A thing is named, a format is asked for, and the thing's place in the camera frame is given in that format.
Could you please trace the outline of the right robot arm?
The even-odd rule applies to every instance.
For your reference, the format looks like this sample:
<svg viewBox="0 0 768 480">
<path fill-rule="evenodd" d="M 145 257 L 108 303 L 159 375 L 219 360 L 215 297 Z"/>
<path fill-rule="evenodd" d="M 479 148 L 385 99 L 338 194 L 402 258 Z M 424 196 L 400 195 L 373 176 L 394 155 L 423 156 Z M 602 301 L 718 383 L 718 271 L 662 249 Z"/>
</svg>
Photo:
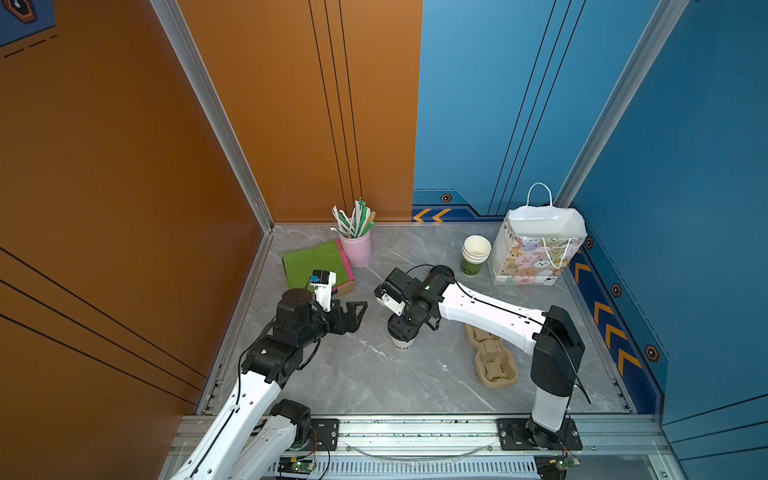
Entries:
<svg viewBox="0 0 768 480">
<path fill-rule="evenodd" d="M 413 344 L 423 326 L 437 330 L 441 320 L 449 320 L 476 327 L 531 356 L 534 406 L 526 420 L 497 422 L 504 450 L 583 448 L 568 407 L 573 390 L 583 387 L 578 370 L 585 344 L 566 310 L 557 306 L 547 311 L 529 309 L 477 293 L 444 265 L 432 267 L 423 280 L 396 268 L 374 295 L 392 312 L 388 331 L 401 349 Z"/>
</svg>

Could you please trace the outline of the cartoon paper gift bag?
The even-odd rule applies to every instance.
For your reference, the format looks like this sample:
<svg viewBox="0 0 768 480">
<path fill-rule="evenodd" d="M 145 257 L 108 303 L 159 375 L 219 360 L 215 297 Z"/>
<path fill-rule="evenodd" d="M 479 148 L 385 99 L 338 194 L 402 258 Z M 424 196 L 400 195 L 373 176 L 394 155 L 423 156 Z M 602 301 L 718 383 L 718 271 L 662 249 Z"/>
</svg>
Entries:
<svg viewBox="0 0 768 480">
<path fill-rule="evenodd" d="M 552 286 L 587 237 L 573 208 L 529 203 L 507 212 L 489 257 L 495 285 Z"/>
</svg>

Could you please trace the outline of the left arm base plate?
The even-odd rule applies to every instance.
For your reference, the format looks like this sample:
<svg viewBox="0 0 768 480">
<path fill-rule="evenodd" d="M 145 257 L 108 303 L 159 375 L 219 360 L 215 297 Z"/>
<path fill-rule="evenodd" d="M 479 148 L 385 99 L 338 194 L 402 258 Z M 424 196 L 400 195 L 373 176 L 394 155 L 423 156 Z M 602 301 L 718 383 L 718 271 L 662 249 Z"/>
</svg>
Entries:
<svg viewBox="0 0 768 480">
<path fill-rule="evenodd" d="M 313 419 L 294 421 L 282 415 L 269 416 L 251 433 L 258 447 L 284 452 L 312 451 L 315 447 L 323 451 L 336 450 L 339 421 L 336 419 Z"/>
</svg>

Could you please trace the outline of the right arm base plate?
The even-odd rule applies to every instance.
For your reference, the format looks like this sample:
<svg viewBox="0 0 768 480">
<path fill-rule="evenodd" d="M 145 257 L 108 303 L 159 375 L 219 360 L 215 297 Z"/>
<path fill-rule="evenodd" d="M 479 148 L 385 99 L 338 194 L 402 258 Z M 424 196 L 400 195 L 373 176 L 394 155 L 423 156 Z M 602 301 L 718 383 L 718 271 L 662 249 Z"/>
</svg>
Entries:
<svg viewBox="0 0 768 480">
<path fill-rule="evenodd" d="M 496 420 L 497 434 L 503 451 L 580 451 L 581 436 L 573 419 L 566 417 L 560 429 L 550 431 L 532 419 L 500 418 Z"/>
</svg>

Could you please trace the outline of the pulp cup carrier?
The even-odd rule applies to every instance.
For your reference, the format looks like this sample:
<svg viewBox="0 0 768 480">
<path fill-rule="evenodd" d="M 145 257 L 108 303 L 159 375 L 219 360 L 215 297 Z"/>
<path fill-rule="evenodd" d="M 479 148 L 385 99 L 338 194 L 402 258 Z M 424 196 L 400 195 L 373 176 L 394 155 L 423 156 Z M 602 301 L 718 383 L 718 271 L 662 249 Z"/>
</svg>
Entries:
<svg viewBox="0 0 768 480">
<path fill-rule="evenodd" d="M 518 381 L 519 369 L 502 339 L 468 324 L 465 331 L 476 350 L 474 364 L 480 381 L 496 390 L 513 387 Z"/>
</svg>

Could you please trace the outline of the stack of paper cups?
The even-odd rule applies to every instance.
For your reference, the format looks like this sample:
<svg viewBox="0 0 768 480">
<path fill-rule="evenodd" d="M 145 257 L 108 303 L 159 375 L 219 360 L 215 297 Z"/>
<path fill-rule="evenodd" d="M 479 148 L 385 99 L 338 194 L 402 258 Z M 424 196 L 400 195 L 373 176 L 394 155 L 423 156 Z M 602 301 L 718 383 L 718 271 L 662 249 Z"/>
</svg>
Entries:
<svg viewBox="0 0 768 480">
<path fill-rule="evenodd" d="M 471 235 L 462 245 L 461 271 L 466 276 L 477 275 L 488 260 L 492 250 L 491 242 L 481 235 Z"/>
</svg>

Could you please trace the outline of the white paper coffee cup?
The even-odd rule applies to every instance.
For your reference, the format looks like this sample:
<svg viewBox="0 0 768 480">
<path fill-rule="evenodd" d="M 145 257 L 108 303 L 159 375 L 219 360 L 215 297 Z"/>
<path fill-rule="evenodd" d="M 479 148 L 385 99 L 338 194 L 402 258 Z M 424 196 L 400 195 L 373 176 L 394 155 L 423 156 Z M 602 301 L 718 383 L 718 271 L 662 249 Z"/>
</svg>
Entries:
<svg viewBox="0 0 768 480">
<path fill-rule="evenodd" d="M 393 337 L 392 338 L 392 342 L 393 342 L 394 346 L 397 349 L 407 350 L 407 349 L 409 349 L 414 344 L 415 340 L 414 339 L 411 339 L 411 340 L 400 340 L 398 338 Z"/>
</svg>

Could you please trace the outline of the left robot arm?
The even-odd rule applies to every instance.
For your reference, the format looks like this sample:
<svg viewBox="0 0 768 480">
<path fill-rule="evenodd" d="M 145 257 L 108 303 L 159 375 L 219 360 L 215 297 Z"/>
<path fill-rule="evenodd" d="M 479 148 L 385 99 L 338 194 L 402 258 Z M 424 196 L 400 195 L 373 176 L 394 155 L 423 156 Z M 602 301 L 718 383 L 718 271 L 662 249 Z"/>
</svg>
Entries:
<svg viewBox="0 0 768 480">
<path fill-rule="evenodd" d="M 366 301 L 324 308 L 305 289 L 286 291 L 273 320 L 243 352 L 239 376 L 222 410 L 176 479 L 260 479 L 293 445 L 306 442 L 311 410 L 293 401 L 277 402 L 290 376 L 306 367 L 307 346 L 329 334 L 359 329 Z"/>
</svg>

